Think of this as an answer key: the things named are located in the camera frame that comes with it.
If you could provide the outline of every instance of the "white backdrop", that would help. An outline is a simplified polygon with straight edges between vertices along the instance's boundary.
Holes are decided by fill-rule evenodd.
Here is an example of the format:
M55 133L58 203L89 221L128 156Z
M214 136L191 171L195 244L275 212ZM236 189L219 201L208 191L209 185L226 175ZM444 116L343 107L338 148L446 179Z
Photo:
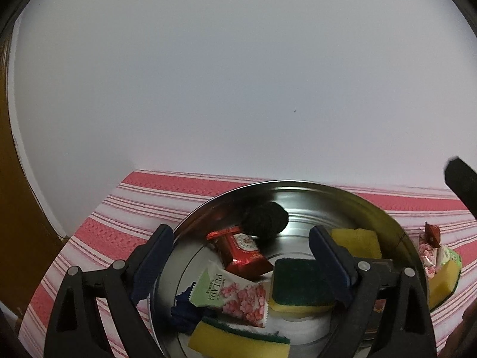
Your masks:
M32 0L10 115L60 233L135 167L443 187L476 53L451 0Z

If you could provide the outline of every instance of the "wooden panel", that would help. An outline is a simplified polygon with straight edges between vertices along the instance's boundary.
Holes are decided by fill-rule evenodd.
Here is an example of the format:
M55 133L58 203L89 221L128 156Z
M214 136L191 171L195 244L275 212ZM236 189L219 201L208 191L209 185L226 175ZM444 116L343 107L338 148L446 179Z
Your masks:
M11 35L0 45L0 301L22 316L63 246L18 160L7 103Z

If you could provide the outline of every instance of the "dark round object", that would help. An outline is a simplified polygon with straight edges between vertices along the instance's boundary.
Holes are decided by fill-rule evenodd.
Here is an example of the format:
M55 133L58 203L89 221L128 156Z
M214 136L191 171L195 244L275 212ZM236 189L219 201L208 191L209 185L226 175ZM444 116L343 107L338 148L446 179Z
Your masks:
M267 202L250 208L240 227L245 234L269 240L275 238L287 225L287 211L278 203Z

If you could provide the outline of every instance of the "metal bowl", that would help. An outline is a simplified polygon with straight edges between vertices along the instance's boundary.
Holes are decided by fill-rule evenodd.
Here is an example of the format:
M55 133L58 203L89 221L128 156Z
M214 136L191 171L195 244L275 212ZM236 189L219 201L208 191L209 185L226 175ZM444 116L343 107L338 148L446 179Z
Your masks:
M312 258L308 233L317 224L328 229L370 229L378 235L383 258L392 259L398 268L413 267L428 295L424 268L414 245L402 227L375 205L347 191L317 183L281 180L252 184L204 203L175 230L174 250L149 299L153 334L166 357L201 357L187 347L188 336L170 330L168 319L176 295L197 280L207 261L220 264L205 236L239 223L248 207L267 201L279 203L289 214L288 226L275 240L259 243L270 262L281 257ZM296 330L295 335L287 335L292 340L290 357L315 358L319 354L330 329L330 316L278 320L285 323L282 328ZM305 330L313 333L311 340Z

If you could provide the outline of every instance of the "table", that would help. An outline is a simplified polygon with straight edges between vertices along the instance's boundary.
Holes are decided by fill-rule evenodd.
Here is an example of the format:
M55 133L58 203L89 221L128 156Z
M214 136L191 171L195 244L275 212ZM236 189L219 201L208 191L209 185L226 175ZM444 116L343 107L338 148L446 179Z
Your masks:
M46 272L23 318L19 339L35 358L43 356L49 315L64 274L72 265L84 271L126 259L162 223L175 228L192 210L231 189L267 179L136 170L130 173L91 213L66 243ZM438 350L460 323L477 292L477 222L448 189L404 186L335 185L353 192L394 217L410 237L424 223L441 227L442 243L457 250L463 269L455 294L432 312ZM98 299L104 328L115 356L127 357L115 331L105 299ZM147 301L138 305L150 329Z

